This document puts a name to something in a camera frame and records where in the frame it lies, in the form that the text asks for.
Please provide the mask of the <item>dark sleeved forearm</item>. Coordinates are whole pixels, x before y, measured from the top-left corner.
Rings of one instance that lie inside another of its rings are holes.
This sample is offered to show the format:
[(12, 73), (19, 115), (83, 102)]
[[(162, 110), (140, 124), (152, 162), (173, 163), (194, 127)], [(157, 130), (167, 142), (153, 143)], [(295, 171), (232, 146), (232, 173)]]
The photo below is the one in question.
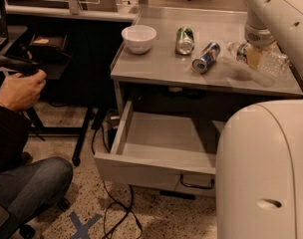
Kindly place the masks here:
[(0, 173), (21, 164), (30, 125), (28, 119), (0, 106)]

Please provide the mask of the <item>person's hand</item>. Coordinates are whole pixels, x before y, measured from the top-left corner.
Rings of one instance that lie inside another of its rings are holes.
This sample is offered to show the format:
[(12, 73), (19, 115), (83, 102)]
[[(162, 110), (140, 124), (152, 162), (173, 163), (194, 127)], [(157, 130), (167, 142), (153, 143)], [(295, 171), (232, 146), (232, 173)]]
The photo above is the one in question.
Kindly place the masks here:
[(42, 70), (31, 76), (20, 73), (7, 76), (0, 87), (0, 107), (16, 113), (31, 108), (39, 101), (46, 78)]

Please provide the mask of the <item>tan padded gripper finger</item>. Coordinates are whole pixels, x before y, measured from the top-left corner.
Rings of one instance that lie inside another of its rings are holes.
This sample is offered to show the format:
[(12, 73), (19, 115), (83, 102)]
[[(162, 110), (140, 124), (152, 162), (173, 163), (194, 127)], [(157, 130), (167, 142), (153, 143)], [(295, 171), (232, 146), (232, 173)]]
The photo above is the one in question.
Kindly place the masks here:
[(264, 48), (259, 48), (253, 45), (249, 45), (248, 48), (246, 49), (248, 66), (253, 70), (257, 70), (260, 62), (262, 61), (262, 56), (266, 55), (268, 52), (273, 51), (276, 47), (277, 47), (276, 42), (273, 42), (272, 44)]

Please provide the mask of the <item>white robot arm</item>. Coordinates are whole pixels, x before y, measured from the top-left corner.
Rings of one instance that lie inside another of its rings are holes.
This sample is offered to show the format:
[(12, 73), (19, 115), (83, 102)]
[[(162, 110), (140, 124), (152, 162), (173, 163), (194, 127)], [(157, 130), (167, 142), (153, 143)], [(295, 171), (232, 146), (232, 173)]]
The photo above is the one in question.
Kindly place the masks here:
[[(245, 0), (303, 78), (303, 0)], [(303, 239), (303, 100), (258, 103), (224, 126), (217, 239)]]

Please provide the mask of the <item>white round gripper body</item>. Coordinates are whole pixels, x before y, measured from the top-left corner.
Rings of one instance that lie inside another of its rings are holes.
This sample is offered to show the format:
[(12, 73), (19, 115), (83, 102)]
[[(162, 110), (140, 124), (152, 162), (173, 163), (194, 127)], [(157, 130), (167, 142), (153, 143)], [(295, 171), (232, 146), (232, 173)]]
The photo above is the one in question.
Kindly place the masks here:
[(268, 47), (275, 41), (269, 29), (254, 12), (247, 13), (244, 37), (248, 43), (258, 48)]

